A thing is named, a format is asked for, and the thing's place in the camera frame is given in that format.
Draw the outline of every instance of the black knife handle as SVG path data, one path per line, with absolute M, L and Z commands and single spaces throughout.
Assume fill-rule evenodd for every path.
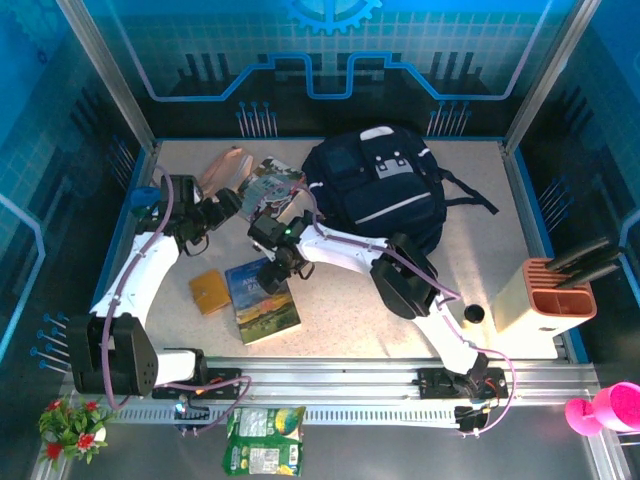
M 600 277 L 610 274 L 617 270 L 619 265 L 615 262 L 605 263 L 593 270 L 585 270 L 580 273 L 576 273 L 572 277 L 567 278 L 564 282 L 556 285 L 557 290 L 569 290 L 570 288 L 577 287 L 578 285 L 585 284 L 592 280 L 597 280 Z
M 579 272 L 588 272 L 600 265 L 605 265 L 618 259 L 622 253 L 622 248 L 617 245 L 603 247 L 588 255 L 583 255 L 568 267 L 560 270 L 560 273 L 563 275 L 574 275 Z
M 562 268 L 567 267 L 570 263 L 575 262 L 583 255 L 593 252 L 599 248 L 609 245 L 609 239 L 607 237 L 601 237 L 589 243 L 583 243 L 575 248 L 570 249 L 568 252 L 551 260 L 545 266 L 550 272 L 556 272 Z

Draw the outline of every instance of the snack bag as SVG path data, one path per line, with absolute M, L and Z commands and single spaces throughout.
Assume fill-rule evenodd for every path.
M 227 422 L 222 466 L 230 476 L 300 476 L 305 407 L 236 408 Z

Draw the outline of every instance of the beige table surface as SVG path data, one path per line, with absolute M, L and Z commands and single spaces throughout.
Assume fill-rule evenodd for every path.
M 301 166 L 318 140 L 165 141 L 158 163 L 170 173 L 199 176 L 224 149 L 247 148 L 257 161 L 272 155 Z M 439 280 L 462 293 L 464 304 L 477 303 L 485 321 L 462 321 L 462 302 L 451 305 L 464 334 L 479 346 L 497 348 L 512 358 L 553 359 L 552 339 L 505 342 L 496 334 L 490 304 L 527 258 L 527 249 L 496 142 L 429 142 L 438 163 L 493 202 L 492 216 L 479 206 L 449 209 L 442 241 L 429 256 Z M 462 195 L 444 182 L 448 198 Z M 236 216 L 210 233 L 211 246 L 196 258 L 181 256 L 165 277 L 151 306 L 146 328 L 156 347 L 201 348 L 210 356 L 295 356 L 357 358 L 437 357 L 411 322 L 389 312 L 370 278 L 318 264 L 311 279 L 289 280 L 302 327 L 245 346 L 232 306 L 203 317 L 191 298 L 188 282 L 209 269 L 221 273 L 260 258 L 246 233 L 248 223 Z

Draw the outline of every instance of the backpack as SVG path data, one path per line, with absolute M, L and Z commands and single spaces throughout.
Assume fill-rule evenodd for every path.
M 498 209 L 480 193 L 438 167 L 421 136 L 382 125 L 328 138 L 314 147 L 302 165 L 313 189 L 323 224 L 365 237 L 404 233 L 427 255 L 442 236 L 447 207 L 483 205 Z M 442 180 L 468 197 L 445 200 Z

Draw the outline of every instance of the yellow wallet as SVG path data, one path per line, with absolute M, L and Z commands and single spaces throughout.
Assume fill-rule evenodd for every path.
M 209 315 L 231 303 L 227 287 L 217 270 L 194 278 L 189 282 L 193 300 L 203 315 Z

